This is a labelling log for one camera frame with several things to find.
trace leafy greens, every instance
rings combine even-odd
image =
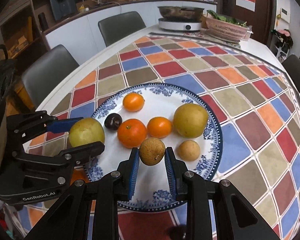
[[[227,23],[232,23],[232,24],[236,24],[236,25],[240,25],[242,27],[247,27],[247,22],[245,23],[239,23],[235,18],[233,17],[225,17],[222,15],[218,15],[216,12],[212,11],[212,10],[207,10],[207,13],[209,13],[210,15],[212,15],[213,18],[223,21],[223,22],[227,22]]]

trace chair backrest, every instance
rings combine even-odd
[[[282,65],[300,93],[300,59],[292,54],[282,62]]]
[[[36,60],[21,77],[35,107],[78,66],[63,45],[54,47]]]
[[[107,47],[146,27],[140,14],[135,11],[103,19],[98,26]]]

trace cable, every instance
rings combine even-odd
[[[121,14],[121,12],[122,12],[121,4],[118,3],[118,2],[100,3],[100,2],[98,2],[98,1],[96,1],[96,0],[91,0],[91,1],[94,1],[94,2],[96,2],[96,3],[98,3],[98,4],[102,4],[102,5],[106,5],[106,4],[109,4],[109,3],[116,3],[116,4],[118,4],[118,5],[120,6],[120,14]]]

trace wall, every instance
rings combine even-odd
[[[280,14],[280,8],[284,8],[288,12],[290,12],[290,0],[277,0],[277,11],[275,15]],[[274,26],[276,30],[288,29],[289,24],[284,20],[279,20],[278,26]]]
[[[274,26],[276,30],[289,29],[293,39],[293,47],[289,54],[295,54],[300,57],[300,6],[295,0],[277,0],[277,13],[280,13],[280,8],[284,8],[290,12],[290,23],[284,20],[279,20],[278,26]]]
[[[290,24],[289,30],[293,39],[293,47],[289,54],[300,57],[300,6],[296,0],[290,0]]]

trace small potato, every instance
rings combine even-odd
[[[187,140],[179,145],[177,153],[182,160],[192,162],[199,158],[200,146],[193,140]]]

